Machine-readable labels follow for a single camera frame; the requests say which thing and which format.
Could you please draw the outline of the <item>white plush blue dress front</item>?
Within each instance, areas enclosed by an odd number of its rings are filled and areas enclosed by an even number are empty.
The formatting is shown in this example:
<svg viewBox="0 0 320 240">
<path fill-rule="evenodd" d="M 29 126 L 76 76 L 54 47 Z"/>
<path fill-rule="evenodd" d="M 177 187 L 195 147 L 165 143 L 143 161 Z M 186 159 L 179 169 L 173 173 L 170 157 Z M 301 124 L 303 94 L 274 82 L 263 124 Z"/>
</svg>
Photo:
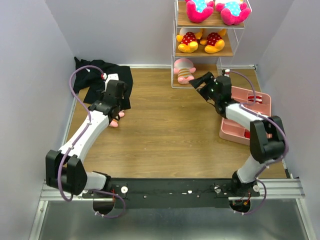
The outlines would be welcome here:
<svg viewBox="0 0 320 240">
<path fill-rule="evenodd" d="M 186 0 L 186 15 L 192 23 L 202 23 L 214 12 L 213 0 Z"/>
</svg>

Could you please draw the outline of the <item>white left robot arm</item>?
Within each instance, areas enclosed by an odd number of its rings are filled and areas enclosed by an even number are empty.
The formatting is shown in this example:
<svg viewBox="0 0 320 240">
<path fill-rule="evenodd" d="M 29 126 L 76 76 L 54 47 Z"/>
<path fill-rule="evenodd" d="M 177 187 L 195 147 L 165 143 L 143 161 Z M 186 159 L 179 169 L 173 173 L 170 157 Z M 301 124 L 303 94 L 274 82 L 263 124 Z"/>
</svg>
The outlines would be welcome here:
<svg viewBox="0 0 320 240">
<path fill-rule="evenodd" d="M 109 80 L 100 100 L 87 108 L 87 117 L 76 133 L 59 150 L 50 150 L 45 156 L 45 177 L 49 187 L 72 195 L 93 190 L 99 197 L 110 194 L 107 175 L 87 172 L 86 155 L 98 136 L 120 119 L 124 109 L 128 85 L 120 80 Z"/>
</svg>

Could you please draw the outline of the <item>pink pig plush striped shirt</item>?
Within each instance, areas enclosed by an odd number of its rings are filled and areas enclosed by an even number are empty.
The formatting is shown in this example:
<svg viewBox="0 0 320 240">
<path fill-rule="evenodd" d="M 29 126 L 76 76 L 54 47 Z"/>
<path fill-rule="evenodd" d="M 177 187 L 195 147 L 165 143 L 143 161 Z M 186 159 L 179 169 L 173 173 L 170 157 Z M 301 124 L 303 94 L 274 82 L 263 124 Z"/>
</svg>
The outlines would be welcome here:
<svg viewBox="0 0 320 240">
<path fill-rule="evenodd" d="M 195 71 L 193 62 L 188 58 L 179 58 L 173 64 L 173 74 L 177 75 L 177 81 L 181 85 L 186 85 L 194 80 L 193 73 Z"/>
</svg>

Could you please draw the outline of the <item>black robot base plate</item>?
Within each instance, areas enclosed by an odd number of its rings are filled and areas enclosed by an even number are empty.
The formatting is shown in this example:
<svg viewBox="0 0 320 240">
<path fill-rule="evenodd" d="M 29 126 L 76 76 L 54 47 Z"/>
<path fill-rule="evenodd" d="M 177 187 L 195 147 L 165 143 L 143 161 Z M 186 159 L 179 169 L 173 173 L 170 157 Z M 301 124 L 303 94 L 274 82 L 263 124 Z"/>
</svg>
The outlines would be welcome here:
<svg viewBox="0 0 320 240">
<path fill-rule="evenodd" d="M 228 208 L 232 198 L 258 197 L 253 186 L 238 187 L 230 178 L 111 178 L 106 191 L 127 209 Z"/>
</svg>

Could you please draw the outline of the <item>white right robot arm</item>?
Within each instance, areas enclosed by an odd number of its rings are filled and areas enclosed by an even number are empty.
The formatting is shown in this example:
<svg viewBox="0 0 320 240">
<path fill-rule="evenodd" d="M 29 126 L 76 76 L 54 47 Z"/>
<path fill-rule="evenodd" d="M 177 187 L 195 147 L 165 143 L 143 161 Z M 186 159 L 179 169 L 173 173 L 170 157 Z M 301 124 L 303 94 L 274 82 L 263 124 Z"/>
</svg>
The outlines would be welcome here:
<svg viewBox="0 0 320 240">
<path fill-rule="evenodd" d="M 249 190 L 259 175 L 270 165 L 286 156 L 289 145 L 283 123 L 278 116 L 267 116 L 251 110 L 249 103 L 232 97 L 230 70 L 215 77 L 211 72 L 190 80 L 190 85 L 214 106 L 223 118 L 236 122 L 250 132 L 250 156 L 231 178 L 230 191 L 241 196 Z"/>
</svg>

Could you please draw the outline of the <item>white plush blue dress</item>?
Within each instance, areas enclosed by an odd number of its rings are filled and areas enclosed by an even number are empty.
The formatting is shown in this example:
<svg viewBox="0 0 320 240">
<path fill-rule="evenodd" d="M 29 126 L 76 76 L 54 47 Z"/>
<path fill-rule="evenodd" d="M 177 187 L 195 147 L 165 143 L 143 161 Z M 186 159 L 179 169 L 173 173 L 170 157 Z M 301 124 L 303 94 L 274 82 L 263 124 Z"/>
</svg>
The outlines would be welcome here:
<svg viewBox="0 0 320 240">
<path fill-rule="evenodd" d="M 213 0 L 186 0 L 186 15 L 192 23 L 202 23 L 214 12 Z"/>
<path fill-rule="evenodd" d="M 240 25 L 252 12 L 243 0 L 216 0 L 214 6 L 223 23 L 228 26 Z"/>
</svg>

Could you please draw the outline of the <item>white plush blue dress back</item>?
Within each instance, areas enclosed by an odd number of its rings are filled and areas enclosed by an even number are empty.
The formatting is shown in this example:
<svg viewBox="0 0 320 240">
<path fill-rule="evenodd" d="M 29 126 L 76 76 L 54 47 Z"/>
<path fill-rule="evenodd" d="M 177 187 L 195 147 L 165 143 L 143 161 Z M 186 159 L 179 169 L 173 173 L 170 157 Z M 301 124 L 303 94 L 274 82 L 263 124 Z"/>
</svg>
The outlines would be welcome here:
<svg viewBox="0 0 320 240">
<path fill-rule="evenodd" d="M 240 25 L 252 12 L 243 0 L 216 0 L 214 6 L 223 23 L 228 26 Z"/>
</svg>

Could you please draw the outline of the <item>large yellow plush toy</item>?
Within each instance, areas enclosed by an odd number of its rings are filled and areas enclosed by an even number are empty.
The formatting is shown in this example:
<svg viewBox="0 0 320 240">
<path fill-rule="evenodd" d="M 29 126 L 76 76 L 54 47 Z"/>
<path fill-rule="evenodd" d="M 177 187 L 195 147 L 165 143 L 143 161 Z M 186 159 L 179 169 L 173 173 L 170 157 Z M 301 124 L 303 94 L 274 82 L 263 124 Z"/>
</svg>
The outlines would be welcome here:
<svg viewBox="0 0 320 240">
<path fill-rule="evenodd" d="M 200 44 L 204 46 L 204 51 L 208 54 L 214 54 L 221 51 L 225 47 L 223 37 L 226 35 L 227 29 L 204 28 Z"/>
</svg>

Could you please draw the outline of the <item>small yellow plush toy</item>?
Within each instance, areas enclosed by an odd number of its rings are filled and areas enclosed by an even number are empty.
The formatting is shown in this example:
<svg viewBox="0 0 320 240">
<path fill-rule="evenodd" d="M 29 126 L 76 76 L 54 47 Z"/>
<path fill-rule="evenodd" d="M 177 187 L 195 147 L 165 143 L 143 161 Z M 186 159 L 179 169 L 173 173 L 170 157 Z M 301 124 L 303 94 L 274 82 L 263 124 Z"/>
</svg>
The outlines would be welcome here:
<svg viewBox="0 0 320 240">
<path fill-rule="evenodd" d="M 198 40 L 203 35 L 202 28 L 182 27 L 176 36 L 178 42 L 178 50 L 182 53 L 193 53 L 198 47 Z"/>
</svg>

